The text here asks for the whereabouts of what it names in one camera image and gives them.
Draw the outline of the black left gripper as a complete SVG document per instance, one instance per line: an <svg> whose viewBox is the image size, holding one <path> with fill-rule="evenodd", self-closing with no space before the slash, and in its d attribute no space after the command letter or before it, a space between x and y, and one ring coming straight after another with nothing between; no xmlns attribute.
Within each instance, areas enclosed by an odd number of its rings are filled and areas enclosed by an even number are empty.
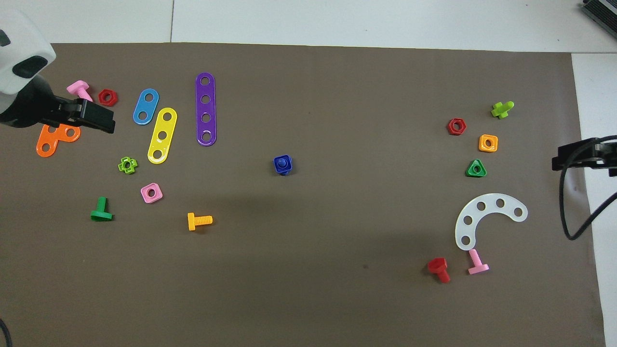
<svg viewBox="0 0 617 347"><path fill-rule="evenodd" d="M31 127L37 123L57 127L60 123L72 127L88 127L113 134L114 112L81 97L56 97L49 83L35 76L17 93L13 103L1 113L0 122L14 128Z"/></svg>

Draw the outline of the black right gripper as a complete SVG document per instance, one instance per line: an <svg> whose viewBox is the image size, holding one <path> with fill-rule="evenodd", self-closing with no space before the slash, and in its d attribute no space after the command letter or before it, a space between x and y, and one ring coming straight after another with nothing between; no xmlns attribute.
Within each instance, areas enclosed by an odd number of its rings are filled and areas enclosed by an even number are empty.
<svg viewBox="0 0 617 347"><path fill-rule="evenodd" d="M552 169L562 171L564 167L607 169L608 176L616 176L616 137L591 137L557 147L557 155L552 158Z"/></svg>

